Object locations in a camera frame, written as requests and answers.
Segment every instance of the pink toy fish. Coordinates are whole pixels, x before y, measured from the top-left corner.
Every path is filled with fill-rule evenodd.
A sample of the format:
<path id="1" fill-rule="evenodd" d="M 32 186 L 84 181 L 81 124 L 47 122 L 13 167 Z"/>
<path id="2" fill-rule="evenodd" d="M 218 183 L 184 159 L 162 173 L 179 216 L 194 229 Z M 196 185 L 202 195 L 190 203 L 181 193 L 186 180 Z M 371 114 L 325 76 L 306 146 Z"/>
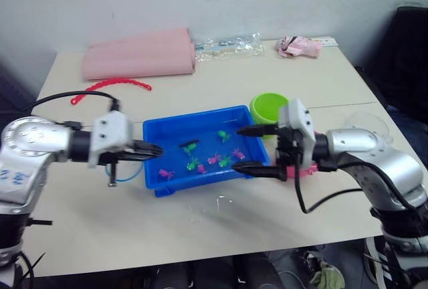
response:
<path id="1" fill-rule="evenodd" d="M 237 157 L 239 160 L 244 160 L 245 158 L 245 155 L 239 149 L 234 149 L 232 155 Z"/>
<path id="2" fill-rule="evenodd" d="M 207 172 L 207 170 L 205 170 L 205 167 L 203 166 L 203 164 L 198 165 L 198 172 L 200 174 L 204 174 Z"/>
<path id="3" fill-rule="evenodd" d="M 219 154 L 214 155 L 213 157 L 208 158 L 208 164 L 215 164 L 221 160 L 221 156 Z"/>
<path id="4" fill-rule="evenodd" d="M 159 175 L 161 177 L 166 177 L 168 180 L 171 180 L 174 177 L 174 174 L 175 174 L 174 171 L 168 172 L 167 170 L 164 170 L 164 169 L 159 170 Z"/>

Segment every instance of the plastic bag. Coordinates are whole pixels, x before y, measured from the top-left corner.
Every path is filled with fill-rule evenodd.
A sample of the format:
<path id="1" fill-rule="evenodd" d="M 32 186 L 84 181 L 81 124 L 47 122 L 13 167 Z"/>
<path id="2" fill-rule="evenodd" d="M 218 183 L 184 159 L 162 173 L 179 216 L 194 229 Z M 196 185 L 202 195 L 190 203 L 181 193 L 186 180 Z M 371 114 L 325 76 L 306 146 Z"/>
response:
<path id="1" fill-rule="evenodd" d="M 195 43 L 196 60 L 212 60 L 232 58 L 236 56 L 260 55 L 264 51 L 259 33 L 238 35 L 219 40 L 208 39 L 203 43 Z"/>

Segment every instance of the pink cloth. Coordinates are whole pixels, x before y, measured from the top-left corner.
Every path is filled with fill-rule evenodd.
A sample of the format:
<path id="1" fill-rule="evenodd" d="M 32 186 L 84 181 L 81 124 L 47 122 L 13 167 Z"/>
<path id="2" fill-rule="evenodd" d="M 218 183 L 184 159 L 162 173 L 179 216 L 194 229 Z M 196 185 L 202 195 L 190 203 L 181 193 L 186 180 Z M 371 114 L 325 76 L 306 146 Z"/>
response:
<path id="1" fill-rule="evenodd" d="M 195 46 L 189 30 L 178 28 L 97 43 L 85 53 L 85 80 L 192 74 Z"/>
<path id="2" fill-rule="evenodd" d="M 283 57 L 299 55 L 318 57 L 321 48 L 321 42 L 312 41 L 305 37 L 287 36 L 278 41 L 278 52 Z"/>

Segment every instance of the table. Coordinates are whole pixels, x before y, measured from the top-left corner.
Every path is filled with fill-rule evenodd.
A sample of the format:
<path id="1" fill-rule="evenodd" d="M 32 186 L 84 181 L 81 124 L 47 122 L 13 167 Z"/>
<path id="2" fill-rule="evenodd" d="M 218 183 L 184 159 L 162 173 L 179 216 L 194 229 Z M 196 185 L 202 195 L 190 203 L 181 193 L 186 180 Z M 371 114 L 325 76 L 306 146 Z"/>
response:
<path id="1" fill-rule="evenodd" d="M 58 54 L 40 97 L 86 87 L 79 77 L 81 59 L 82 54 Z M 230 78 L 233 85 L 242 80 L 246 83 L 239 88 L 232 84 L 223 87 L 216 78 Z M 320 132 L 340 127 L 353 112 L 371 112 L 386 122 L 394 146 L 417 158 L 337 47 L 323 49 L 319 60 L 281 60 L 267 50 L 263 57 L 198 65 L 193 76 L 144 81 L 153 85 L 152 92 L 123 85 L 103 90 L 121 99 L 123 111 L 134 122 L 135 138 L 142 137 L 145 119 L 248 104 L 252 96 L 273 90 L 291 98 L 299 96 Z M 89 125 L 107 107 L 102 98 L 89 96 L 75 108 L 68 102 L 45 104 L 35 113 L 55 120 L 83 118 Z M 275 141 L 264 143 L 273 158 Z M 138 163 L 121 163 L 119 177 L 137 169 Z M 32 260 L 47 252 L 37 266 L 38 276 L 133 268 L 381 234 L 380 223 L 370 216 L 370 203 L 362 193 L 337 197 L 304 215 L 292 181 L 235 179 L 155 198 L 145 189 L 143 177 L 107 188 L 103 170 L 89 170 L 84 163 L 54 163 L 49 168 L 48 183 L 33 215 L 52 219 L 53 226 L 31 226 L 24 235 L 24 250 Z M 425 169 L 424 183 L 428 186 Z M 352 187 L 356 183 L 344 172 L 316 173 L 302 181 L 308 204 Z"/>
<path id="2" fill-rule="evenodd" d="M 300 98 L 306 107 L 376 102 L 361 77 L 338 47 L 326 47 L 318 59 L 284 59 L 265 42 L 266 52 L 251 58 L 231 58 L 198 63 L 193 75 L 143 78 L 153 87 L 118 84 L 103 88 L 121 101 L 122 111 L 133 122 L 245 104 L 262 92 Z M 69 90 L 84 90 L 93 83 L 81 76 L 83 53 L 58 54 L 39 98 Z M 105 113 L 108 101 L 85 97 L 77 106 L 69 98 L 34 109 L 34 114 L 56 120 L 80 120 L 89 125 Z"/>

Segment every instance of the green bowl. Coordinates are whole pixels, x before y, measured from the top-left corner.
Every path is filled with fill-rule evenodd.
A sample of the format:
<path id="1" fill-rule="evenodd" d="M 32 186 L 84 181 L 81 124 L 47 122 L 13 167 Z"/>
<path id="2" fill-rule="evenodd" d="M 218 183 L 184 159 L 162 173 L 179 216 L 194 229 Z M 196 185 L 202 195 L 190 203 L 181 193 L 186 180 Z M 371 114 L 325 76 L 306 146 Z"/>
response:
<path id="1" fill-rule="evenodd" d="M 249 111 L 257 124 L 275 124 L 278 121 L 278 109 L 288 104 L 288 99 L 276 93 L 263 93 L 253 98 Z"/>

